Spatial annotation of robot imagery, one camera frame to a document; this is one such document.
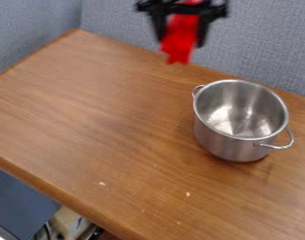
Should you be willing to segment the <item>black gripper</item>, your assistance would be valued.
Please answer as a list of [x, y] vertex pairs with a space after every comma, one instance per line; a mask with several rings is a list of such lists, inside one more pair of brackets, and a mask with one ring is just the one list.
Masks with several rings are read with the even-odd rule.
[[181, 0], [138, 0], [134, 7], [137, 11], [148, 12], [152, 15], [153, 30], [159, 41], [167, 34], [168, 15], [201, 15], [197, 25], [197, 47], [201, 48], [205, 45], [212, 23], [212, 17], [208, 14], [227, 17], [229, 0], [220, 0], [219, 4], [215, 0], [201, 0], [196, 5], [187, 4]]

